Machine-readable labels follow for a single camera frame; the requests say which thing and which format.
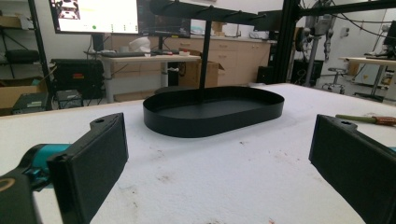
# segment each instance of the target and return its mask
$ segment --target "keyboard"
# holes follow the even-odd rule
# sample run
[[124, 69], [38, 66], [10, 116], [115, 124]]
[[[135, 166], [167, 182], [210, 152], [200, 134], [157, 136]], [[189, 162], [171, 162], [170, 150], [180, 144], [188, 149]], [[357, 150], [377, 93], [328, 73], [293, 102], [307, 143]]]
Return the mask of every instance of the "keyboard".
[[366, 59], [385, 60], [385, 61], [396, 61], [396, 58], [383, 58], [383, 57], [375, 57], [375, 56], [369, 56], [369, 57], [366, 57]]
[[158, 55], [168, 55], [168, 54], [178, 54], [178, 49], [152, 49], [151, 53], [155, 53]]
[[146, 54], [155, 56], [154, 53], [148, 52], [102, 52], [101, 55], [107, 58], [128, 58], [128, 57], [145, 57]]

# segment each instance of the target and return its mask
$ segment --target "black metal frame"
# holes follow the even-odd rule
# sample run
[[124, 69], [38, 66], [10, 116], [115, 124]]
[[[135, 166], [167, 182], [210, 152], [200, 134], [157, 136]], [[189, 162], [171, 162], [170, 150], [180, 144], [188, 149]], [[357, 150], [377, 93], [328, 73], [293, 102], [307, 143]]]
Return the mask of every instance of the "black metal frame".
[[43, 76], [47, 84], [47, 90], [49, 91], [49, 96], [52, 96], [53, 92], [50, 85], [49, 77], [49, 67], [47, 64], [46, 52], [44, 51], [43, 37], [40, 32], [40, 24], [38, 22], [37, 11], [35, 9], [35, 0], [28, 0], [30, 13], [32, 16], [33, 26], [35, 29], [35, 42], [37, 43], [38, 52], [40, 56], [41, 69], [43, 70]]
[[302, 16], [319, 16], [323, 14], [347, 13], [356, 11], [378, 10], [386, 8], [395, 8], [394, 0], [380, 0], [374, 2], [345, 4], [340, 6], [325, 8], [299, 8], [300, 0], [285, 0], [283, 4], [283, 14], [281, 22], [281, 30], [279, 32], [279, 40], [277, 42], [277, 51], [275, 59], [276, 82], [283, 83], [287, 81], [288, 67], [281, 66], [282, 59], [289, 59], [291, 56], [291, 47], [294, 35], [294, 29], [297, 20]]

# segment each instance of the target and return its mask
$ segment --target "black box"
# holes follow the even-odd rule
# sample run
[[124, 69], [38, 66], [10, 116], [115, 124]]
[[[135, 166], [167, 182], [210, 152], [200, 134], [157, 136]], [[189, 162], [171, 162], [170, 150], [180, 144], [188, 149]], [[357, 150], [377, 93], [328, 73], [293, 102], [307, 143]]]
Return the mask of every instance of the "black box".
[[84, 106], [81, 95], [76, 90], [57, 91], [56, 99], [58, 100], [59, 109]]
[[47, 92], [24, 93], [12, 107], [12, 114], [29, 114], [50, 110], [50, 98]]
[[[308, 70], [308, 65], [309, 63], [306, 63], [303, 60], [294, 60], [290, 83], [303, 85], [305, 83], [305, 77], [306, 77], [306, 72]], [[315, 86], [317, 84], [317, 79], [320, 78], [322, 67], [323, 67], [323, 61], [321, 60], [314, 61], [312, 75], [309, 80], [309, 84], [311, 86]]]
[[257, 73], [257, 83], [265, 83], [267, 85], [274, 84], [274, 67], [273, 66], [259, 66], [259, 71]]
[[53, 72], [54, 91], [77, 90], [83, 99], [102, 98], [102, 62], [84, 59], [52, 59], [56, 65]]

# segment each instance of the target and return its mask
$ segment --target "cardboard box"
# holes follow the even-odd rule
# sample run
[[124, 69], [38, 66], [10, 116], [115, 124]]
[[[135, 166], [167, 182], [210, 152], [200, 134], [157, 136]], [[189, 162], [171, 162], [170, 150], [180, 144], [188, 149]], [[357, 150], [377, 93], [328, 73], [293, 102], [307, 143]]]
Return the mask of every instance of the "cardboard box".
[[224, 22], [213, 21], [212, 22], [212, 30], [216, 36], [225, 36], [224, 32], [222, 32], [222, 26], [225, 25]]
[[23, 79], [0, 80], [0, 116], [10, 115], [12, 106], [23, 93], [36, 93], [47, 91], [43, 77], [28, 77]]
[[215, 35], [216, 36], [225, 36], [224, 32], [220, 32], [220, 31], [215, 31]]
[[[201, 56], [197, 50], [190, 50], [190, 55]], [[185, 62], [178, 64], [178, 85], [199, 88], [201, 78], [202, 60], [196, 62]], [[205, 87], [217, 87], [219, 81], [219, 70], [224, 68], [219, 63], [207, 62]]]
[[136, 91], [136, 92], [128, 92], [123, 94], [114, 95], [115, 102], [125, 102], [125, 101], [135, 101], [135, 100], [144, 100], [154, 95], [155, 90], [151, 91]]
[[18, 17], [0, 16], [0, 26], [21, 28], [21, 20]]
[[349, 76], [356, 76], [359, 71], [359, 63], [349, 63], [349, 67], [347, 69], [347, 74]]

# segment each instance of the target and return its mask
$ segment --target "white wall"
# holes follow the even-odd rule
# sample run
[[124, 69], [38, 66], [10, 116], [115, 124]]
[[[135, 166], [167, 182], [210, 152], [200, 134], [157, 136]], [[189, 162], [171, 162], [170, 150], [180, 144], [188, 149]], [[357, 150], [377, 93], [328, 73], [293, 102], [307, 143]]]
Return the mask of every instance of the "white wall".
[[[344, 2], [361, 2], [363, 0], [335, 0], [337, 5]], [[230, 1], [217, 0], [216, 2], [208, 0], [182, 0], [182, 2], [196, 5], [213, 5], [214, 7], [227, 8], [231, 10], [242, 10], [249, 13], [257, 13], [259, 11], [279, 10], [283, 7], [283, 1], [279, 0], [246, 0], [246, 1]], [[307, 5], [312, 6], [314, 0], [305, 0]], [[48, 61], [51, 59], [72, 59], [85, 58], [83, 50], [90, 45], [90, 35], [56, 35], [54, 32], [52, 17], [50, 15], [50, 5], [47, 0], [35, 0], [41, 33], [43, 36], [44, 47]], [[348, 13], [348, 17], [355, 20], [366, 21], [382, 21], [384, 10]], [[392, 17], [395, 13], [388, 13], [387, 17]], [[304, 19], [299, 21], [300, 25], [304, 25]], [[205, 28], [203, 21], [193, 21], [192, 25], [201, 25]], [[339, 37], [339, 31], [343, 26], [350, 28], [349, 36], [345, 38]], [[363, 27], [374, 32], [378, 32], [380, 25], [372, 25], [364, 23]], [[223, 27], [227, 35], [236, 34], [236, 25], [227, 24]], [[252, 26], [241, 26], [242, 36], [248, 36], [253, 30]], [[319, 43], [317, 59], [323, 59], [323, 42]], [[325, 64], [323, 71], [330, 66], [342, 66], [343, 62], [338, 60], [341, 56], [361, 56], [364, 52], [370, 51], [375, 43], [375, 36], [368, 35], [360, 29], [351, 25], [348, 21], [337, 20], [334, 25], [334, 36], [332, 38], [332, 52], [330, 60]]]

